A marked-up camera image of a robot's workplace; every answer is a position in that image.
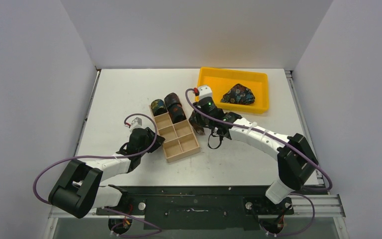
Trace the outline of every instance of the white backdrop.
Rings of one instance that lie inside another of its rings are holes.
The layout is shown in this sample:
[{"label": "white backdrop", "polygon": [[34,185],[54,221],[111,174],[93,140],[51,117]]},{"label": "white backdrop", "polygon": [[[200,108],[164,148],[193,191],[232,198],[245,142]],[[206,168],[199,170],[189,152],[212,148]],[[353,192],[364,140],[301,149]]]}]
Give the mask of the white backdrop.
[{"label": "white backdrop", "polygon": [[382,238],[382,1],[334,0],[293,76],[351,238]]},{"label": "white backdrop", "polygon": [[[35,176],[74,154],[95,80],[59,0],[0,0],[0,239],[42,238]],[[47,198],[62,167],[39,181]]]},{"label": "white backdrop", "polygon": [[294,69],[332,0],[61,0],[98,68]]}]

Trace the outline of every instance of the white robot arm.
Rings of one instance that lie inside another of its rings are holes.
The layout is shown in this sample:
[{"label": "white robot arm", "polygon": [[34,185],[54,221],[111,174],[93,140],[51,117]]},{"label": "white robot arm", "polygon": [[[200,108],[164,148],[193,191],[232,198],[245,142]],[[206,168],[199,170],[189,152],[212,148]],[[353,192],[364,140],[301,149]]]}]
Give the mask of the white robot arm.
[{"label": "white robot arm", "polygon": [[256,122],[250,122],[236,113],[224,113],[214,104],[209,86],[195,88],[194,93],[199,96],[199,101],[192,105],[194,111],[190,117],[190,123],[197,133],[204,134],[203,128],[209,128],[211,133],[220,136],[221,140],[226,137],[230,140],[247,143],[270,155],[278,162],[279,177],[266,191],[268,199],[278,204],[289,193],[303,187],[315,168],[287,146],[297,148],[318,165],[318,161],[303,135],[298,133],[294,136],[279,134],[259,127]]},{"label": "white robot arm", "polygon": [[124,194],[122,189],[113,185],[101,187],[100,182],[133,171],[141,163],[140,152],[150,147],[147,152],[151,153],[164,141],[149,128],[134,127],[129,142],[113,155],[113,159],[71,160],[50,192],[49,203],[77,218],[84,217],[92,208],[117,206]]}]

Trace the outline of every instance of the yellow tray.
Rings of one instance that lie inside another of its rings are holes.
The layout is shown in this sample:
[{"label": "yellow tray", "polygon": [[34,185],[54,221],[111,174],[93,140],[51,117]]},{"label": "yellow tray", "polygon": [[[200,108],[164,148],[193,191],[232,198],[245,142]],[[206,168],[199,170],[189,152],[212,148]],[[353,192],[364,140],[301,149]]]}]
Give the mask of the yellow tray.
[{"label": "yellow tray", "polygon": [[[254,103],[238,105],[220,102],[223,95],[238,83],[253,92]],[[269,85],[267,75],[264,73],[202,67],[198,77],[198,86],[203,85],[210,86],[213,91],[213,101],[218,108],[256,114],[262,114],[269,109]]]}]

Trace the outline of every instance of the purple cable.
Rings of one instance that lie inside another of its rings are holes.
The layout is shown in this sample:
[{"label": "purple cable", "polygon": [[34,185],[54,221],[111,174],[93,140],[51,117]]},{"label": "purple cable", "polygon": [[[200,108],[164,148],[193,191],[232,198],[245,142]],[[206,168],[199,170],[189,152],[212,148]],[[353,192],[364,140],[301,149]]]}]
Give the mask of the purple cable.
[{"label": "purple cable", "polygon": [[[161,233],[162,232],[162,229],[156,225],[154,225],[153,223],[150,223],[144,219],[141,219],[141,218],[136,218],[134,216],[131,216],[131,215],[128,215],[126,213],[123,213],[123,212],[120,212],[120,211],[117,211],[117,210],[114,210],[114,209],[110,209],[110,208],[104,208],[104,210],[107,210],[109,212],[113,212],[113,213],[117,213],[117,214],[120,214],[120,215],[123,215],[123,216],[126,216],[126,217],[129,217],[131,219],[134,219],[134,220],[137,220],[139,222],[142,222],[144,224],[147,224],[151,227],[154,227],[155,229],[157,229],[158,231],[157,232],[151,232],[151,233],[147,233],[147,234],[141,234],[141,235],[132,235],[132,236],[127,236],[127,235],[119,235],[121,238],[143,238],[143,237],[147,237],[147,236],[151,236],[151,235],[154,235],[154,234],[157,234],[157,233]],[[122,223],[118,223],[116,224],[115,226],[113,226],[110,230],[113,231],[115,228],[117,228],[119,225],[123,224],[124,222]]]},{"label": "purple cable", "polygon": [[303,194],[299,194],[299,193],[290,193],[290,195],[295,195],[295,196],[300,196],[300,197],[303,197],[305,199],[307,199],[311,206],[312,206],[312,217],[311,217],[311,221],[301,230],[299,230],[298,232],[294,232],[294,233],[284,233],[284,234],[276,234],[277,237],[286,237],[286,236],[294,236],[294,235],[297,235],[297,234],[300,234],[300,233],[303,233],[304,231],[306,231],[313,223],[314,223],[314,218],[315,218],[315,209],[314,209],[314,203],[311,201],[311,199],[309,197],[307,197],[306,195],[303,195]]},{"label": "purple cable", "polygon": [[[188,92],[194,92],[194,89],[188,89],[185,91],[185,97],[188,101],[188,104],[197,112],[199,113],[200,115],[210,119],[210,120],[213,120],[213,121],[216,121],[216,122],[219,122],[219,123],[223,123],[223,124],[227,124],[227,125],[230,125],[230,126],[235,126],[235,127],[239,127],[239,128],[244,128],[244,129],[249,129],[249,127],[247,126],[244,126],[244,125],[239,125],[239,124],[235,124],[235,123],[229,123],[229,122],[225,122],[225,121],[222,121],[222,120],[219,120],[219,119],[216,119],[216,118],[213,118],[203,112],[201,112],[197,107],[195,107],[190,99],[188,98]],[[321,172],[321,174],[323,174],[323,176],[327,179],[327,182],[329,182],[329,186],[325,189],[323,188],[310,188],[310,187],[303,187],[303,189],[307,189],[307,190],[311,190],[313,192],[327,192],[329,191],[330,189],[332,189],[333,187],[333,184],[332,184],[332,180],[330,179],[329,175],[327,175],[327,173],[321,169],[317,164],[315,164],[311,159],[309,159],[307,156],[305,156],[305,154],[303,154],[301,151],[299,151],[297,148],[293,147],[292,145],[290,145],[289,143],[281,140],[280,138],[277,138],[267,132],[264,132],[263,130],[261,129],[258,129],[258,128],[252,128],[251,130],[254,130],[256,132],[259,132],[259,133],[263,133],[265,134],[266,136],[276,140],[277,142],[279,143],[282,143],[284,145],[286,145],[288,148],[290,148],[293,152],[297,153],[299,156],[301,156],[303,159],[305,159],[311,166],[313,166],[315,169],[317,169],[318,171]]]},{"label": "purple cable", "polygon": [[[156,134],[154,135],[154,139],[153,139],[153,142],[151,143],[151,145],[144,149],[143,151],[139,152],[139,153],[134,153],[134,154],[130,154],[130,155],[124,155],[124,156],[117,156],[116,158],[129,158],[129,157],[134,157],[134,156],[138,156],[138,155],[141,155],[141,154],[144,154],[146,153],[147,151],[150,150],[151,147],[153,147],[154,143],[156,142],[156,138],[157,138],[157,126],[156,126],[156,123],[150,118],[148,117],[147,115],[145,114],[141,114],[141,113],[135,113],[135,114],[132,114],[132,115],[128,115],[125,120],[124,120],[124,124],[126,124],[126,121],[132,117],[132,116],[143,116],[143,117],[146,117],[150,120],[150,122],[153,124],[154,126],[154,131],[156,132]],[[66,162],[66,161],[70,161],[70,160],[73,160],[73,159],[80,159],[80,158],[97,158],[97,159],[115,159],[114,156],[94,156],[94,155],[82,155],[82,156],[75,156],[75,157],[70,157],[70,158],[66,158],[66,159],[62,159],[58,162],[55,162],[53,163],[52,165],[48,166],[47,168],[45,168],[43,171],[41,171],[39,173],[39,175],[37,175],[37,177],[34,179],[34,182],[33,182],[33,193],[34,195],[36,196],[36,198],[38,200],[40,200],[41,202],[43,203],[46,203],[46,204],[50,204],[46,199],[42,198],[38,192],[37,192],[37,181],[39,181],[39,178],[45,173],[47,172],[49,169],[55,167],[56,165],[58,164],[61,164],[63,162]]]}]

